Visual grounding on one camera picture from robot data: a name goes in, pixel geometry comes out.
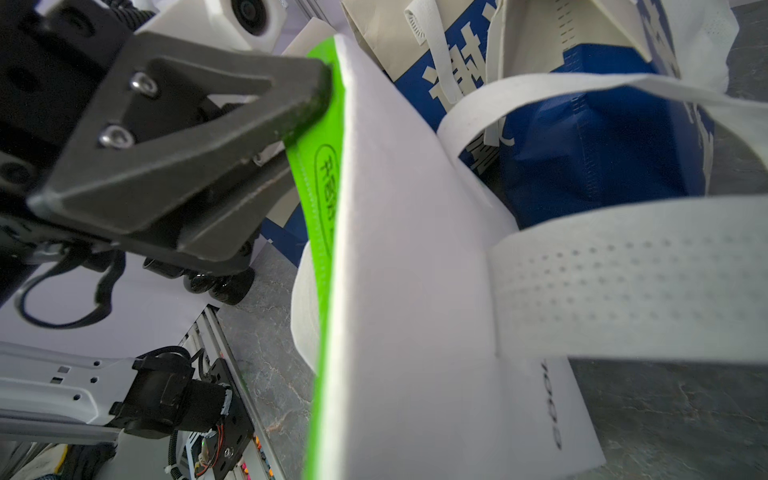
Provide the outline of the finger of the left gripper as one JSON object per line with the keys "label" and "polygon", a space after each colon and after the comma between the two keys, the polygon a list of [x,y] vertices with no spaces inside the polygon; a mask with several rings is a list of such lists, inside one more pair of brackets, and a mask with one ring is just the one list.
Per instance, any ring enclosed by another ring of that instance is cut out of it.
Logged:
{"label": "finger of the left gripper", "polygon": [[201,260],[234,257],[293,187],[287,154],[281,152],[186,224],[177,250]]}
{"label": "finger of the left gripper", "polygon": [[321,61],[227,52],[158,34],[129,40],[45,181],[40,218],[130,234],[326,108]]}

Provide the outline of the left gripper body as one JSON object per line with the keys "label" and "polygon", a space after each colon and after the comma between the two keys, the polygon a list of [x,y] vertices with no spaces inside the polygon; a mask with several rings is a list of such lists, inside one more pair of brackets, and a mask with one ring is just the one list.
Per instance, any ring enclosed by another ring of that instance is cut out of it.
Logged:
{"label": "left gripper body", "polygon": [[132,31],[100,1],[1,4],[1,254],[49,239],[26,206]]}

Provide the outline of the green and white takeout bag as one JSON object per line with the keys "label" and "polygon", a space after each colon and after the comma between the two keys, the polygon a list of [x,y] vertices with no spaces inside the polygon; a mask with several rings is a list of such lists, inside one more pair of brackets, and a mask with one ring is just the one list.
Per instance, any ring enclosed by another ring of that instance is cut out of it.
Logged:
{"label": "green and white takeout bag", "polygon": [[658,75],[532,74],[432,129],[352,40],[311,57],[331,104],[287,146],[321,331],[306,478],[564,478],[604,460],[570,358],[766,362],[765,196],[523,230],[458,158],[519,107],[616,87],[690,102],[765,158],[765,104]]}

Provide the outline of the blue beige takeout bag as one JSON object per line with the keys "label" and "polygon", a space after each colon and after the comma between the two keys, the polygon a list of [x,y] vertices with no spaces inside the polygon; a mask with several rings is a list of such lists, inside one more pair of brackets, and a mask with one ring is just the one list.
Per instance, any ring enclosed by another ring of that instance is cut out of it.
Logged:
{"label": "blue beige takeout bag", "polygon": [[261,236],[298,267],[308,232],[298,190],[292,188],[269,211],[261,224]]}

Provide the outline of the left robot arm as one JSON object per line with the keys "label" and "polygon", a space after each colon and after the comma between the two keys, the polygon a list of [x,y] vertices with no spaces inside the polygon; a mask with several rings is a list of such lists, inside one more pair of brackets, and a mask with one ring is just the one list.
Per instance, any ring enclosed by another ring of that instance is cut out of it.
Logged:
{"label": "left robot arm", "polygon": [[[126,464],[121,436],[167,447],[167,479],[282,474],[216,318],[255,278],[296,196],[282,141],[327,108],[330,74],[273,52],[283,1],[1,5],[1,436],[47,478]],[[166,308],[137,270],[204,308],[177,344],[82,341],[110,319],[153,336]]]}

